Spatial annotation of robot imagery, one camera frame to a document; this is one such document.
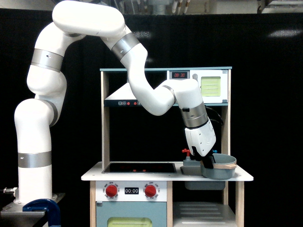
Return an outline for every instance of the oven door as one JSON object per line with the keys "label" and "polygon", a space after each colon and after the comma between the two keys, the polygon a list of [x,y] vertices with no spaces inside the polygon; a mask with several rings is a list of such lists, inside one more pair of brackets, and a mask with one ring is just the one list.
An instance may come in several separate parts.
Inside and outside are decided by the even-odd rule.
{"label": "oven door", "polygon": [[97,227],[167,227],[166,202],[98,202]]}

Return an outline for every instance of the black stovetop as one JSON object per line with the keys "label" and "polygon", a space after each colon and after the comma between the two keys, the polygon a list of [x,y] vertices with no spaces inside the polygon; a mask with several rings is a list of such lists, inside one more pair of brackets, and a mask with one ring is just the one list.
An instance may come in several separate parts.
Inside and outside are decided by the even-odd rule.
{"label": "black stovetop", "polygon": [[103,171],[105,174],[143,174],[143,173],[175,173],[176,168],[173,163],[110,163]]}

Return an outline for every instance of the red button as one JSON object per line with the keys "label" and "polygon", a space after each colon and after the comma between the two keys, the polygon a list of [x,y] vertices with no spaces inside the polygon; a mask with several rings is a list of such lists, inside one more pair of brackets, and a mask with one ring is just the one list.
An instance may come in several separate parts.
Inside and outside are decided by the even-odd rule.
{"label": "red button", "polygon": [[146,196],[153,197],[156,194],[156,188],[153,185],[147,185],[144,192]]}
{"label": "red button", "polygon": [[114,185],[110,185],[105,189],[105,193],[109,197],[114,197],[115,195],[117,195],[117,192],[118,192],[118,189]]}

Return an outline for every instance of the red faucet handle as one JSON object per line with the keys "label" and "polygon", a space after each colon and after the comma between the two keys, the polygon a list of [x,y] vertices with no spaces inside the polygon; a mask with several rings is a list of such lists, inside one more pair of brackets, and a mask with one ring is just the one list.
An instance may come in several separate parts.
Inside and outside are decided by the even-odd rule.
{"label": "red faucet handle", "polygon": [[186,153],[186,156],[190,157],[190,150],[189,149],[183,149],[182,153]]}

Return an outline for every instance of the black curtain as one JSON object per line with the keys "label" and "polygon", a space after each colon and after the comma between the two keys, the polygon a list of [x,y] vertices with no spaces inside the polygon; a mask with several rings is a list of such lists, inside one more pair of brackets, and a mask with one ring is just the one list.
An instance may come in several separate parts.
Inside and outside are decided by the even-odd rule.
{"label": "black curtain", "polygon": [[[146,68],[232,66],[232,155],[255,178],[245,183],[247,227],[295,225],[300,217],[298,210],[288,207],[298,205],[297,182],[302,178],[298,167],[302,18],[302,14],[125,15],[149,53]],[[51,21],[48,11],[0,10],[1,189],[18,185],[14,110],[22,100],[34,97],[26,85],[27,71],[36,38]],[[87,36],[66,51],[62,72],[67,94],[60,120],[51,128],[53,192],[66,193],[60,202],[62,226],[89,224],[89,183],[80,177],[101,160],[99,69],[122,67],[98,37]],[[149,80],[157,84],[153,75]],[[118,76],[110,79],[112,90],[124,83]],[[178,109],[155,117],[139,108],[113,108],[111,119],[115,160],[184,158]],[[208,193],[174,185],[175,201],[203,200]],[[230,188],[234,210],[234,184]]]}

